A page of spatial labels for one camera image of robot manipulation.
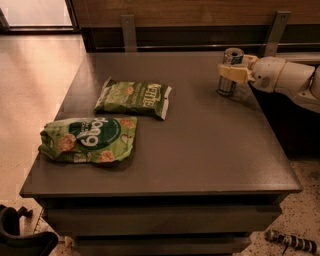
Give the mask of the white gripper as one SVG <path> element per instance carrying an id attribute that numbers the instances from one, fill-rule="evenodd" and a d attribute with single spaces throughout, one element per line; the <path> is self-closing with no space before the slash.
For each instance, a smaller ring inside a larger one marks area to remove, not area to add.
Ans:
<path id="1" fill-rule="evenodd" d="M 250 82 L 255 89 L 271 93 L 286 65 L 286 60 L 277 57 L 263 57 L 245 54 L 241 65 L 219 64 L 217 69 L 220 76 L 236 83 Z"/>

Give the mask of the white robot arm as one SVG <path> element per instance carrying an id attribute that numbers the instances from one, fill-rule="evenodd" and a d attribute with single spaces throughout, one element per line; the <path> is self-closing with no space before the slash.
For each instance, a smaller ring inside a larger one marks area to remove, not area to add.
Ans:
<path id="1" fill-rule="evenodd" d="M 279 57 L 245 55 L 241 64 L 219 64 L 218 73 L 238 84 L 287 96 L 296 105 L 320 113 L 319 69 Z"/>

